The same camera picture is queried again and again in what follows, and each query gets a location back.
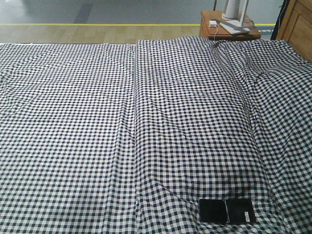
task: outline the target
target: black wallet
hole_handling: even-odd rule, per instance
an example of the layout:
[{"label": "black wallet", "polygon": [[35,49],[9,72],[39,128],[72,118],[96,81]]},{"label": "black wallet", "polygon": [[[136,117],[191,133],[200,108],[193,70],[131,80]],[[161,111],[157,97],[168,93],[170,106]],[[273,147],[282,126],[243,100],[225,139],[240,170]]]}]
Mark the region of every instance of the black wallet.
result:
[{"label": "black wallet", "polygon": [[255,223],[251,199],[199,200],[200,220],[207,223]]}]

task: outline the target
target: power adapter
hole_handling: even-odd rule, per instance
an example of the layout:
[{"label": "power adapter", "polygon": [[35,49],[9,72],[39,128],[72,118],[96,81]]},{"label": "power adapter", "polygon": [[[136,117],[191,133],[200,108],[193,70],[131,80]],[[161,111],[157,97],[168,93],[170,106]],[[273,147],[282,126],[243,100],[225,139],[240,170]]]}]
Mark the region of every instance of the power adapter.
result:
[{"label": "power adapter", "polygon": [[217,28],[217,23],[215,20],[210,20],[209,21],[209,27],[211,28]]}]

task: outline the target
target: wooden floor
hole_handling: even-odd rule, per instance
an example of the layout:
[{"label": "wooden floor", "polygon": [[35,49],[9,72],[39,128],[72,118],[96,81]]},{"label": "wooden floor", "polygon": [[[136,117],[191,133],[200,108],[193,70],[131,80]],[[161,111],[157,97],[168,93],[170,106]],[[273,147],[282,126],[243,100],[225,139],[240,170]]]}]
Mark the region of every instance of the wooden floor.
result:
[{"label": "wooden floor", "polygon": [[1,43],[136,43],[139,39],[174,39],[198,34],[199,26],[0,26]]}]

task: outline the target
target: black and white checkered fabric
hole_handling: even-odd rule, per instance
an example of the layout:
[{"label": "black and white checkered fabric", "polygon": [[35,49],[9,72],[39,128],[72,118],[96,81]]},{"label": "black and white checkered fabric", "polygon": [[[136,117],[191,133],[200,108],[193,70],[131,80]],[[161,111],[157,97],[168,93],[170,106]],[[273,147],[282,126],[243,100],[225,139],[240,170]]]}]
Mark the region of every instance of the black and white checkered fabric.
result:
[{"label": "black and white checkered fabric", "polygon": [[[286,42],[0,57],[0,233],[311,232],[312,65]],[[201,198],[250,198],[257,223],[203,223]]]}]

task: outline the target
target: nightstand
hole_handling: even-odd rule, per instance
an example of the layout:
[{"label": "nightstand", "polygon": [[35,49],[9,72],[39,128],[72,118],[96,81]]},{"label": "nightstand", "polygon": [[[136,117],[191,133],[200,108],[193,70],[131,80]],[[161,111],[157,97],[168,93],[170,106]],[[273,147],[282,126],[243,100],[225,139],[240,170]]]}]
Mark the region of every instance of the nightstand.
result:
[{"label": "nightstand", "polygon": [[[210,20],[216,20],[218,22],[218,33],[216,35],[216,28],[210,28],[208,25]],[[199,36],[211,40],[254,40],[261,38],[261,34],[248,16],[245,17],[246,22],[244,22],[244,25],[250,27],[250,32],[245,34],[230,34],[219,25],[220,21],[225,21],[222,19],[222,11],[202,11]]]}]

